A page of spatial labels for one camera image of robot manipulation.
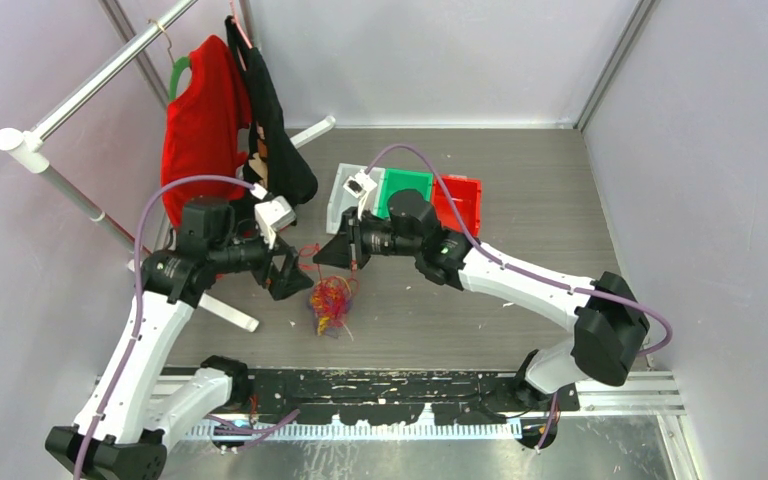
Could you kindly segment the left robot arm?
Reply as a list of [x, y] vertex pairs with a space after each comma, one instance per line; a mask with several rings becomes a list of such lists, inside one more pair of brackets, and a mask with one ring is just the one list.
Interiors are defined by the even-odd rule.
[[179, 440], [214, 410], [252, 402], [248, 366], [212, 355], [162, 402], [150, 398], [183, 327], [223, 275], [249, 272], [280, 301], [313, 285], [298, 251], [278, 233], [295, 220], [288, 201], [268, 194], [249, 220], [223, 199], [197, 197], [182, 209], [172, 248], [135, 271], [131, 312], [91, 398], [69, 426], [53, 427], [46, 450], [76, 479], [157, 479]]

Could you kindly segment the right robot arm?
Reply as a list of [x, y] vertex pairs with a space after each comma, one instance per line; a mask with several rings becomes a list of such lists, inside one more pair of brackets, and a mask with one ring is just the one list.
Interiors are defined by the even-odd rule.
[[443, 226], [433, 205], [414, 189], [393, 194], [385, 218], [346, 209], [337, 234], [313, 261], [359, 270], [374, 256], [411, 257], [416, 270], [437, 285], [500, 298], [569, 332], [554, 347], [529, 353], [517, 370], [510, 394], [527, 410], [542, 409], [578, 381], [624, 385], [650, 329], [621, 276], [567, 276], [505, 255]]

